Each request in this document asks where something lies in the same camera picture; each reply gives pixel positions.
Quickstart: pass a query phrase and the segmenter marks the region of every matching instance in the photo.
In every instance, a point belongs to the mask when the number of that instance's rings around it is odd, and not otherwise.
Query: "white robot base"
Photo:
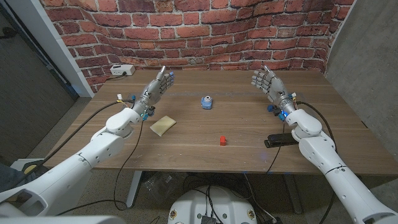
[[[205,195],[207,189],[208,186],[198,187],[175,201],[170,209],[168,224],[201,224],[202,220],[206,220],[204,223],[219,223],[216,215],[211,212],[210,201]],[[225,187],[210,187],[209,195],[218,218],[223,223],[257,224],[256,214],[251,204],[234,193]]]

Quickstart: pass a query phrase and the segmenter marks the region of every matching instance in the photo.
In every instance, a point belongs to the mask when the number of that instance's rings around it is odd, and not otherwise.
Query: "wall outlet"
[[[133,65],[113,65],[111,68],[112,75],[123,75],[123,72],[126,72],[126,75],[132,75],[136,71]]]

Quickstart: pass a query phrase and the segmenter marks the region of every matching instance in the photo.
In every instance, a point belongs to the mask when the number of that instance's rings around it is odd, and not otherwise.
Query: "metal hand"
[[[254,71],[256,75],[252,76],[251,84],[262,90],[268,97],[268,100],[278,106],[280,109],[288,109],[289,112],[294,110],[290,104],[289,94],[280,78],[266,65],[264,72]]]
[[[142,92],[140,101],[144,100],[147,106],[155,105],[159,102],[160,97],[174,84],[174,74],[164,74],[166,66],[163,66],[157,74],[156,79],[152,80]]]

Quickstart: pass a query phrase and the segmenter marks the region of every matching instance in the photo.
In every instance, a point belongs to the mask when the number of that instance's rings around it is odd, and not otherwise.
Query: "wooden table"
[[[115,101],[116,94],[137,97],[157,71],[136,71],[131,77],[107,81],[70,126],[57,147],[98,108]],[[298,100],[316,107],[328,120],[338,153],[356,174],[397,175],[398,163],[365,127],[354,111],[318,72],[276,71]],[[156,104],[155,116],[144,122],[139,145],[124,166],[132,170],[195,172],[265,172],[278,148],[268,149],[264,140],[282,132],[282,122],[267,112],[265,94],[251,86],[252,71],[175,71],[175,85]],[[201,108],[201,97],[210,95],[213,108]],[[304,105],[299,107],[315,116]],[[114,105],[95,116],[47,166],[55,166],[85,146],[106,120],[121,110]],[[149,126],[163,116],[176,120],[162,137]],[[118,169],[133,150],[141,124],[117,156],[96,168]],[[291,128],[286,125],[285,132]],[[220,136],[227,146],[220,146]],[[272,166],[278,174],[320,174],[300,153],[298,145],[282,147]]]

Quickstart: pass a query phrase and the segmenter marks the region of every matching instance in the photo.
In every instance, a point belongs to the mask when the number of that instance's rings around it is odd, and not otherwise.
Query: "small red cube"
[[[226,139],[225,136],[220,137],[220,146],[225,146],[226,145]]]

